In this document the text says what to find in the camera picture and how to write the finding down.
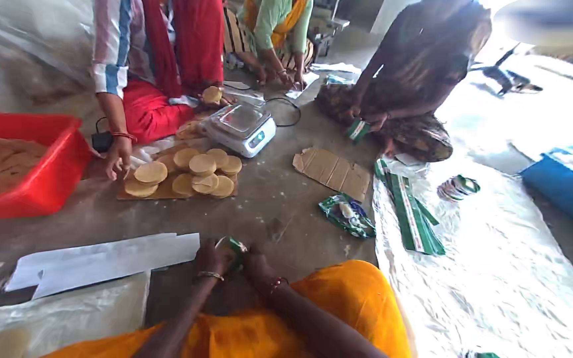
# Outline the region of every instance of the red basket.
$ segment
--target red basket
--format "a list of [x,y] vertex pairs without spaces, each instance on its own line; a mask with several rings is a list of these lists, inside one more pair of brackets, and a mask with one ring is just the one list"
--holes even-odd
[[0,218],[48,215],[63,207],[91,158],[79,126],[81,120],[68,115],[0,113],[0,138],[48,146],[37,166],[0,194]]

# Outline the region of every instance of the black cable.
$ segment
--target black cable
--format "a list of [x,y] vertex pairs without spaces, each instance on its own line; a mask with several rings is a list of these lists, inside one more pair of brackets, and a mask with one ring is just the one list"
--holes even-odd
[[225,85],[226,87],[231,87],[231,88],[233,88],[233,89],[237,89],[237,90],[250,90],[250,89],[251,89],[251,86],[247,86],[247,88],[242,89],[242,88],[239,88],[239,87],[236,87],[236,86],[227,85],[227,84],[223,84],[223,85]]
[[295,108],[295,109],[297,110],[297,120],[296,120],[295,122],[291,123],[291,124],[276,124],[276,127],[292,127],[292,126],[296,125],[296,124],[300,121],[300,119],[302,119],[302,110],[301,110],[300,107],[298,107],[295,103],[291,102],[290,99],[284,98],[284,97],[274,97],[274,98],[268,99],[268,100],[266,101],[266,103],[269,103],[269,102],[271,102],[271,101],[277,101],[277,100],[279,100],[279,99],[281,99],[281,100],[283,100],[283,101],[286,101],[286,102],[289,103],[293,108]]
[[94,125],[96,127],[96,133],[99,133],[99,122],[104,119],[107,119],[107,117],[101,117],[96,121],[96,124]]

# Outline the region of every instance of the bracelet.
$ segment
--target bracelet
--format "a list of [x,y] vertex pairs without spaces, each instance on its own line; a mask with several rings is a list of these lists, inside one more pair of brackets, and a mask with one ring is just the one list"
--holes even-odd
[[198,274],[196,274],[196,277],[194,277],[194,278],[199,278],[199,277],[215,277],[215,278],[219,279],[220,281],[225,280],[225,278],[223,276],[221,276],[220,273],[211,272],[211,271],[200,271],[200,272],[198,272]]
[[271,291],[269,291],[269,296],[273,295],[273,292],[278,288],[281,283],[286,282],[288,285],[288,280],[284,277],[278,277],[272,284],[271,284]]
[[132,134],[129,134],[129,133],[112,132],[112,136],[113,136],[113,137],[125,137],[125,138],[129,138],[132,142],[135,142],[135,143],[138,142],[138,140],[136,139],[136,137],[133,136]]

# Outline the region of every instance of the orange sari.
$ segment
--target orange sari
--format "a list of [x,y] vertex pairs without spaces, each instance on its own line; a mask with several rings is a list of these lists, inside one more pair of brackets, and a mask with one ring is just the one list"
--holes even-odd
[[[323,268],[291,285],[337,316],[389,357],[410,358],[411,350],[388,281],[375,266],[346,261]],[[48,354],[49,358],[131,357],[160,325],[97,341],[85,341]],[[301,337],[266,308],[227,317],[199,315],[182,357],[312,358]]]
[[[275,48],[284,45],[287,34],[302,16],[307,0],[296,0],[282,24],[276,26],[271,34],[271,43]],[[244,0],[244,25],[251,31],[255,30],[255,23],[258,19],[258,6],[254,0]]]

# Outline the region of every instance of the woman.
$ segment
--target woman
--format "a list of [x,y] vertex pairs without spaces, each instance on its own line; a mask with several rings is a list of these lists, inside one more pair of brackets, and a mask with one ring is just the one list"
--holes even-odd
[[372,124],[388,155],[448,159],[450,138],[434,112],[466,76],[490,32],[489,10],[475,1],[411,4],[390,26],[357,83],[322,86],[316,102],[346,125],[356,117]]
[[114,137],[107,175],[127,175],[132,142],[193,118],[182,95],[222,86],[220,0],[95,0],[92,77]]
[[289,285],[254,248],[244,274],[262,306],[228,317],[199,314],[227,267],[214,245],[175,318],[147,330],[76,343],[49,358],[410,358],[402,316],[384,275],[363,261],[323,268]]
[[306,38],[312,11],[313,0],[245,0],[238,16],[225,8],[225,55],[235,53],[250,66],[260,86],[277,76],[303,89],[314,53]]

